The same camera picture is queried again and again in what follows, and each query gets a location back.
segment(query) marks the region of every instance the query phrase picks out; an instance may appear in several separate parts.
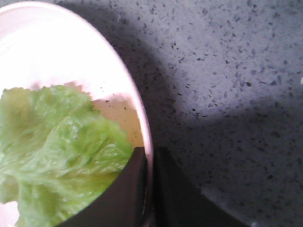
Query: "gray countertop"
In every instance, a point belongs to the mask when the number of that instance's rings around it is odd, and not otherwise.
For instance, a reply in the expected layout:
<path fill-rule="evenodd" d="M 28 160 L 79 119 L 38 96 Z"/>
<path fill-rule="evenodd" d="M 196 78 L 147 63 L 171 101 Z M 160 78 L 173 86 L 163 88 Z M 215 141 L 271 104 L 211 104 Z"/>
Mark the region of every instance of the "gray countertop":
<path fill-rule="evenodd" d="M 114 46 L 201 193 L 252 227 L 303 226 L 303 2 L 50 2 Z"/>

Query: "black object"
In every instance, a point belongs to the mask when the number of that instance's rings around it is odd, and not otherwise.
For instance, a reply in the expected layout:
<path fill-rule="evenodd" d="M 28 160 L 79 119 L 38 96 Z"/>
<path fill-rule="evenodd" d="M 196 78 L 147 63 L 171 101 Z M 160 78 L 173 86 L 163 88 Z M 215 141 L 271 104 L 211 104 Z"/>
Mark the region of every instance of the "black object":
<path fill-rule="evenodd" d="M 201 195 L 166 148 L 154 152 L 157 227 L 247 227 Z"/>
<path fill-rule="evenodd" d="M 146 159 L 135 148 L 124 170 L 92 204 L 57 227 L 139 227 L 143 216 Z"/>

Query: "white plate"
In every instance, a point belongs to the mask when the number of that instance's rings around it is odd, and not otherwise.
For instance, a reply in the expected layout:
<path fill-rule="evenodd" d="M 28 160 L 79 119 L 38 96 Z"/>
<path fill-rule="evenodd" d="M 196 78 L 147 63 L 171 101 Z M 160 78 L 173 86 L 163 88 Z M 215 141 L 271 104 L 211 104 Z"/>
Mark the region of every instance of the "white plate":
<path fill-rule="evenodd" d="M 84 19 L 53 4 L 28 1 L 0 8 L 0 94 L 4 88 L 57 84 L 90 93 L 102 114 L 127 131 L 134 147 L 144 146 L 151 192 L 152 140 L 145 109 L 107 40 Z"/>

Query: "lettuce leaf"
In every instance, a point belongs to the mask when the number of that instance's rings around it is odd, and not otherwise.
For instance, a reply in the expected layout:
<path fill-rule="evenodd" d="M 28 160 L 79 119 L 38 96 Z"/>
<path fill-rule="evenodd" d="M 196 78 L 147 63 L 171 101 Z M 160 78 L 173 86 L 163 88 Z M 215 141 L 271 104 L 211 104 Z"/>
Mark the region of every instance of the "lettuce leaf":
<path fill-rule="evenodd" d="M 53 227 L 93 202 L 132 154 L 116 122 L 64 86 L 4 90 L 0 202 L 18 201 L 18 227 Z"/>

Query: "granite surface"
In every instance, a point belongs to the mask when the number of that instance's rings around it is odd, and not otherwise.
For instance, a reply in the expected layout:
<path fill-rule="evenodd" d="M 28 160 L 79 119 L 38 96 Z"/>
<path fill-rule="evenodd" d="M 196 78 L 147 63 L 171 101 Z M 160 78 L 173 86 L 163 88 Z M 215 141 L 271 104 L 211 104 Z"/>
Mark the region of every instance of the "granite surface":
<path fill-rule="evenodd" d="M 303 226 L 301 0 L 50 2 L 114 46 L 154 145 L 203 194 L 252 227 Z"/>

